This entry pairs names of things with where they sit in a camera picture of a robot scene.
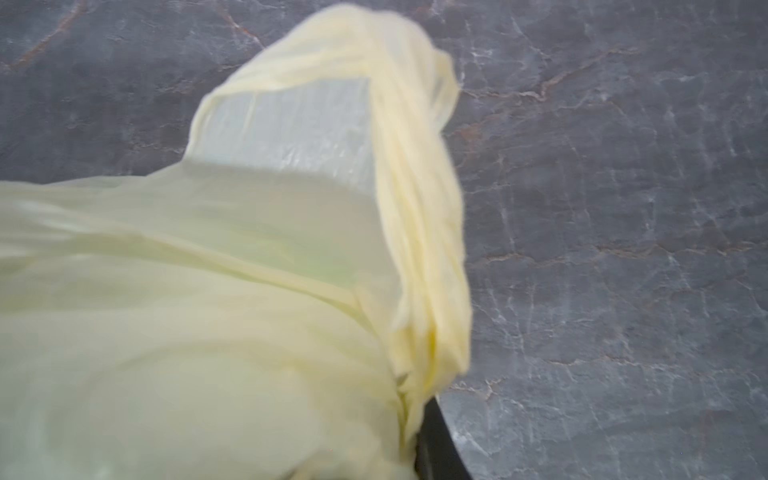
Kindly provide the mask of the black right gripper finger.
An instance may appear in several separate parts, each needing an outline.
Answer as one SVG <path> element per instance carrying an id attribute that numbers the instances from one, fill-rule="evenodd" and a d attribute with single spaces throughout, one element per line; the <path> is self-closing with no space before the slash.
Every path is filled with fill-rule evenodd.
<path id="1" fill-rule="evenodd" d="M 415 471 L 420 480 L 472 480 L 436 397 L 425 405 L 416 451 Z"/>

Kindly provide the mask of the pale yellow printed plastic bag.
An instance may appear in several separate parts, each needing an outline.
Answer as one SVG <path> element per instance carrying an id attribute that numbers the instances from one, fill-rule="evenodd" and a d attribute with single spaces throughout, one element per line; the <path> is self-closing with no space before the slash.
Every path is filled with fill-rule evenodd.
<path id="1" fill-rule="evenodd" d="M 145 176 L 1 185 L 5 479 L 419 479 L 470 364 L 451 56 L 338 4 Z"/>

